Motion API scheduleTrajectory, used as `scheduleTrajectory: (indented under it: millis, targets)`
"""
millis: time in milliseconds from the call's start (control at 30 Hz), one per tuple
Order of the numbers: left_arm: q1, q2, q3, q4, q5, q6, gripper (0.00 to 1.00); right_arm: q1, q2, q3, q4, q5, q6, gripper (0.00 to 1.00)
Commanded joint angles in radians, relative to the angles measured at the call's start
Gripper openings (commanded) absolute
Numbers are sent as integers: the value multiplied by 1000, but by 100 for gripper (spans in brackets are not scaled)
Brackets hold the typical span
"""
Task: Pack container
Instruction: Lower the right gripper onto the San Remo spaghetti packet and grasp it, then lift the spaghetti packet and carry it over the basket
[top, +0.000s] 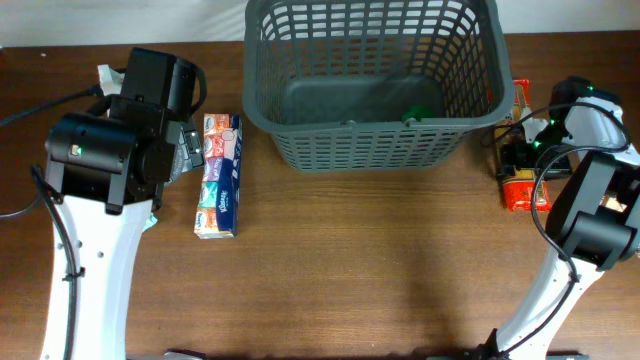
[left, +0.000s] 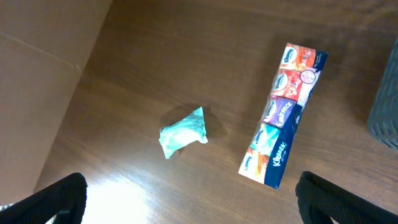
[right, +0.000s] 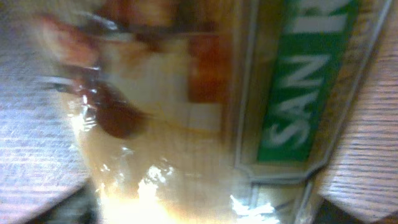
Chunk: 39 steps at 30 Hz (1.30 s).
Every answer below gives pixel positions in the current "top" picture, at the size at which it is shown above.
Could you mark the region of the spaghetti pasta package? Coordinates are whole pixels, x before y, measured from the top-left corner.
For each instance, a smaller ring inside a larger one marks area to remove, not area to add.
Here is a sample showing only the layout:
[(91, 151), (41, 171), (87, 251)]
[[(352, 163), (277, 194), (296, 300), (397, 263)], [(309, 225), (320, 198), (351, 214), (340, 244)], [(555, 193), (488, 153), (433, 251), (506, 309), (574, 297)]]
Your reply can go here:
[(530, 118), (498, 140), (512, 125), (529, 115), (529, 85), (527, 79), (513, 80), (515, 97), (512, 110), (492, 130), (496, 179), (500, 184), (504, 206), (511, 212), (530, 211), (535, 183), (534, 166), (539, 157), (534, 140), (548, 121)]

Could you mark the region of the small green object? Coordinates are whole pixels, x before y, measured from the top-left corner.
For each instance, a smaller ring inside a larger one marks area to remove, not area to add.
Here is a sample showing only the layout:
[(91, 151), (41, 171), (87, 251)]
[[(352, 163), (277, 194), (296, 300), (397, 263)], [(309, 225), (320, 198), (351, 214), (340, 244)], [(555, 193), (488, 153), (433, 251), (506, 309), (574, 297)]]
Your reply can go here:
[(402, 122), (409, 126), (411, 123), (421, 122), (424, 119), (435, 117), (434, 111), (425, 105), (411, 106), (403, 115)]

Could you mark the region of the grey plastic mesh basket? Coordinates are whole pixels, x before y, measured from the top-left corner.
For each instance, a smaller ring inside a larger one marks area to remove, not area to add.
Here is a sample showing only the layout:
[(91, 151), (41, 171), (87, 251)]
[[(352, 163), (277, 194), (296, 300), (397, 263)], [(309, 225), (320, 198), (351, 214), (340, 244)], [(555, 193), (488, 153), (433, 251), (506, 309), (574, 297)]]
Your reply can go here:
[[(246, 6), (244, 112), (299, 171), (433, 167), (513, 100), (493, 0)], [(435, 117), (406, 126), (415, 105)]]

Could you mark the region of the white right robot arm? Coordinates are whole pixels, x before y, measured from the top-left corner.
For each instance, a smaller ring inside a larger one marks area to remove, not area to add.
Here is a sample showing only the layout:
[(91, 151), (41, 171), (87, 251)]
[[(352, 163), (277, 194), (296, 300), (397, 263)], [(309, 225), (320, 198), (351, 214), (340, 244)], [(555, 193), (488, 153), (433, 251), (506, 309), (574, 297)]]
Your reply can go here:
[(557, 83), (550, 119), (531, 141), (539, 188), (553, 166), (580, 161), (541, 221), (548, 244), (540, 272), (514, 315), (471, 353), (473, 359), (546, 359), (582, 295), (616, 264), (639, 252), (639, 154), (623, 124), (620, 98), (584, 78)]

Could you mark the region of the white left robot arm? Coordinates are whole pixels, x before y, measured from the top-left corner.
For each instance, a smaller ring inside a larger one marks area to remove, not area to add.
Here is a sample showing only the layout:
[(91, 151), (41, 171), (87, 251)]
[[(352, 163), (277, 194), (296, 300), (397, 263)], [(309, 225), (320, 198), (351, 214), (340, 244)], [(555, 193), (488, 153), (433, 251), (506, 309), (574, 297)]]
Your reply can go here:
[(203, 71), (135, 48), (120, 88), (64, 115), (32, 176), (52, 218), (45, 359), (122, 359), (137, 249), (165, 188), (201, 168)]

